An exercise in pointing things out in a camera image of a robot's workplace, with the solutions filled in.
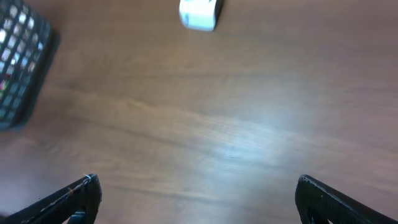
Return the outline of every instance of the white plastic block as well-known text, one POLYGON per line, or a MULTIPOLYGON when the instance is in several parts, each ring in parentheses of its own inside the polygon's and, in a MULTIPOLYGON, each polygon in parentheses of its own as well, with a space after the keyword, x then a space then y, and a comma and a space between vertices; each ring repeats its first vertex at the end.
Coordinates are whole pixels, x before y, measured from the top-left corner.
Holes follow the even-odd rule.
POLYGON ((213 31, 223 0, 180 0, 180 18, 189 29, 213 31))

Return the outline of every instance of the wooden tabletop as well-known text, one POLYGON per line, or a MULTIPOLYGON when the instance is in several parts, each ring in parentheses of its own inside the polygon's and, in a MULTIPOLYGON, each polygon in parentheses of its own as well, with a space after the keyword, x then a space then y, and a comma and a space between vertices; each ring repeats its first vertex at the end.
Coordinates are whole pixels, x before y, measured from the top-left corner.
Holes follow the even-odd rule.
POLYGON ((300 223, 310 174, 398 219, 398 1, 28 0, 61 44, 0 134, 0 212, 96 173, 96 223, 300 223))

